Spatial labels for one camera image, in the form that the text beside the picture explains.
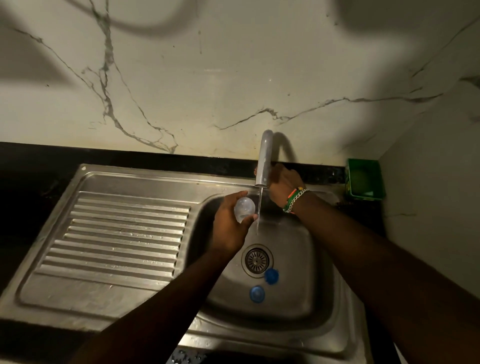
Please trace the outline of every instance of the blue bottle cap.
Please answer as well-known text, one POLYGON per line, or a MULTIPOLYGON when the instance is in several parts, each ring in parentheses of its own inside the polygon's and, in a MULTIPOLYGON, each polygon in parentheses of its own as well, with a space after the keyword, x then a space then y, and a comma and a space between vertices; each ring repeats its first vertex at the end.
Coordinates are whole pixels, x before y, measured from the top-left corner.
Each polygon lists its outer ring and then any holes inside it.
POLYGON ((280 274, 278 273, 278 270, 269 268, 265 271, 265 282, 268 284, 275 284, 278 282, 278 278, 280 277, 280 274))
POLYGON ((260 286, 250 288, 250 299, 255 303, 262 303, 265 299, 265 290, 260 286))

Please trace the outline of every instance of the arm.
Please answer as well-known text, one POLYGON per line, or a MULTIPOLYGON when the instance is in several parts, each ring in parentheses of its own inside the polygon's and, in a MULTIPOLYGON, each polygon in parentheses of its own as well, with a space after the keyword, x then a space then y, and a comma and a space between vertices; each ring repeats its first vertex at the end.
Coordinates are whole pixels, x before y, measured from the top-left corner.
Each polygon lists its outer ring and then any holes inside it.
MULTIPOLYGON (((283 207, 304 184, 272 169, 270 196, 283 207)), ((293 205, 352 290, 391 333, 409 364, 473 363, 480 357, 480 301, 410 253, 332 208, 313 193, 293 205)))
POLYGON ((70 364, 166 363, 256 215, 241 224, 233 207, 247 191, 225 197, 215 215, 210 249, 164 289, 89 340, 70 364))

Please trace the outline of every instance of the left hand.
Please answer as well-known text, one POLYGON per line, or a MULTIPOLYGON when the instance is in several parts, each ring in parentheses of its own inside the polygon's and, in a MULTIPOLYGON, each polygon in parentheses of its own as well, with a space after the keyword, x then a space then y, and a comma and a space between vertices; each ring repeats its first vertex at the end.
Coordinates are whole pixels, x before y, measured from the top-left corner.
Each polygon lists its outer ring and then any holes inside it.
POLYGON ((247 191, 225 196, 215 214, 213 222, 213 242, 210 249, 221 251, 231 259, 243 246, 248 229, 257 220, 257 214, 247 216, 241 223, 237 222, 233 208, 239 198, 247 195, 247 191))

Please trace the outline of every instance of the green plastic container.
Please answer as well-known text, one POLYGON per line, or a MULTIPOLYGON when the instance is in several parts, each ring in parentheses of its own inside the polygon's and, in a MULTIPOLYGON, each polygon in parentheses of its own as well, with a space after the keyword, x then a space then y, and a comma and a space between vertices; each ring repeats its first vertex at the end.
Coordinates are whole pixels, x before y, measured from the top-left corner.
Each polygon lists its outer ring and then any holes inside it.
POLYGON ((377 160, 349 159, 346 167, 347 196, 379 201, 385 197, 384 181, 377 160))

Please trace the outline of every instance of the green bracelet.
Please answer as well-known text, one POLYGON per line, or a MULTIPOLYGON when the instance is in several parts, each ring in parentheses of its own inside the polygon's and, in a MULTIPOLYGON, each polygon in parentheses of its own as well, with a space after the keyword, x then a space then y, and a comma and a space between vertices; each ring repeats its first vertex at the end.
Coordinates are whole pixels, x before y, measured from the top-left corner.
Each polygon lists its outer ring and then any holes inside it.
POLYGON ((289 213, 293 214, 293 212, 292 212, 293 203, 300 196, 302 196, 305 192, 308 192, 308 190, 306 188, 303 188, 303 187, 299 187, 299 188, 296 188, 295 190, 293 190, 293 192, 290 194, 290 196, 288 196, 287 203, 283 207, 283 212, 286 212, 288 214, 289 213))

